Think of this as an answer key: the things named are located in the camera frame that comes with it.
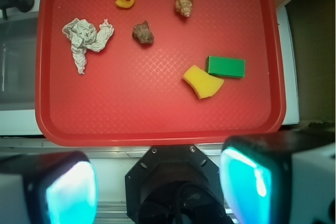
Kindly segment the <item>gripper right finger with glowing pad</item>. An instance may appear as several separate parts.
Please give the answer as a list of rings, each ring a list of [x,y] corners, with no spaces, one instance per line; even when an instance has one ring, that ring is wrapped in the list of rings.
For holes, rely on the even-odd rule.
[[[229,137],[224,198],[240,223],[335,223],[335,134],[279,131]]]

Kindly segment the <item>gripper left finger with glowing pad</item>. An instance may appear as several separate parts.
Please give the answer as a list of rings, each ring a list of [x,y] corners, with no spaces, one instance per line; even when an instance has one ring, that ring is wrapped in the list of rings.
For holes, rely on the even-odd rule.
[[[95,167],[80,151],[1,157],[1,223],[94,223]]]

